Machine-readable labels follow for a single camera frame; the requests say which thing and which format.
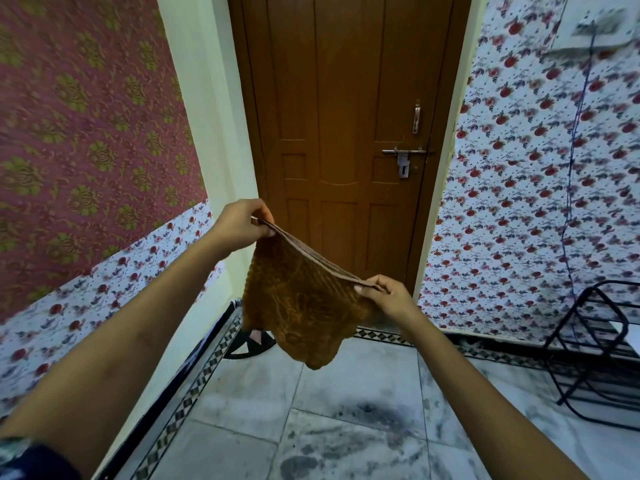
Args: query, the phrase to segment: hand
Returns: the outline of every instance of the hand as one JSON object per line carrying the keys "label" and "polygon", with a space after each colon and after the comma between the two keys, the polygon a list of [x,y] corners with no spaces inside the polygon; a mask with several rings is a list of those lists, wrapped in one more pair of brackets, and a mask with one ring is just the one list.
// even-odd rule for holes
{"label": "hand", "polygon": [[382,274],[369,278],[367,281],[379,285],[387,293],[382,293],[375,288],[356,285],[355,290],[357,293],[373,300],[403,331],[411,333],[416,322],[427,320],[420,313],[409,291],[406,290],[401,282],[392,280]]}
{"label": "hand", "polygon": [[214,238],[220,249],[220,259],[229,256],[233,251],[245,248],[261,237],[275,235],[267,226],[260,226],[251,217],[275,224],[271,212],[266,204],[259,198],[240,199],[226,204],[222,213],[208,234]]}

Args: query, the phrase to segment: white floral wallpaper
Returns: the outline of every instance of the white floral wallpaper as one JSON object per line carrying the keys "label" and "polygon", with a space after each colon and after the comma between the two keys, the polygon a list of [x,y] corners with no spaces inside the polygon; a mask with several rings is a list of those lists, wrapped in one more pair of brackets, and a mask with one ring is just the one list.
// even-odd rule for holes
{"label": "white floral wallpaper", "polygon": [[[484,15],[419,298],[448,331],[540,343],[573,303],[561,232],[588,54],[545,55],[562,7],[491,0]],[[639,77],[639,42],[596,51],[564,236],[577,294],[640,281]]]}
{"label": "white floral wallpaper", "polygon": [[[0,417],[213,222],[208,202],[201,202],[0,324]],[[198,298],[223,270],[220,262]]]}

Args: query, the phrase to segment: door frame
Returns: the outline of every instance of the door frame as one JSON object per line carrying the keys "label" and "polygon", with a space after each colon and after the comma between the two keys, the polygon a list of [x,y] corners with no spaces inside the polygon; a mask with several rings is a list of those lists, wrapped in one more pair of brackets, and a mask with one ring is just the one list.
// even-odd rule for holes
{"label": "door frame", "polygon": [[[240,72],[240,85],[242,87],[244,112],[249,130],[249,142],[253,157],[253,167],[255,169],[255,179],[258,186],[258,195],[261,199],[268,200],[268,186],[265,172],[264,154],[260,143],[260,125],[258,122],[258,111],[253,92],[253,80],[251,72],[251,62],[249,60],[249,46],[244,28],[244,15],[242,0],[227,0],[229,14],[231,17],[231,28],[236,48],[236,58],[238,70]],[[422,181],[420,184],[420,197],[418,208],[413,224],[413,234],[409,248],[409,258],[407,262],[406,274],[404,275],[404,286],[413,294],[416,286],[418,270],[420,267],[420,257],[422,255],[422,245],[425,238],[427,223],[429,221],[429,211],[433,193],[425,188],[436,188],[436,176],[438,166],[442,156],[442,149],[447,138],[447,121],[451,108],[452,96],[456,82],[458,65],[460,64],[460,54],[462,43],[467,29],[467,20],[471,0],[453,0],[451,7],[451,17],[449,19],[449,30],[445,42],[444,57],[440,68],[440,78],[436,92],[436,103],[433,109],[433,119],[425,165],[422,171]]]}

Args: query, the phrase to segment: maroon wallpaper with green flowers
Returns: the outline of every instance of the maroon wallpaper with green flowers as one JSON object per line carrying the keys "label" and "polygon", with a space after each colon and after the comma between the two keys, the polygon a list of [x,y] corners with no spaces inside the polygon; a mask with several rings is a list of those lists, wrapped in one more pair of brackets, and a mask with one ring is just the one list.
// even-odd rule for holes
{"label": "maroon wallpaper with green flowers", "polygon": [[156,0],[0,6],[0,322],[206,192]]}

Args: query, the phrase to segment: white electrical box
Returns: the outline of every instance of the white electrical box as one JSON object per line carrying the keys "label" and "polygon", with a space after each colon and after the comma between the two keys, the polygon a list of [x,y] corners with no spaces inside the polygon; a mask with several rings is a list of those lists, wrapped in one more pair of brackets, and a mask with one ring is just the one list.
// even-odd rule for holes
{"label": "white electrical box", "polygon": [[567,0],[551,50],[629,43],[640,21],[640,0]]}

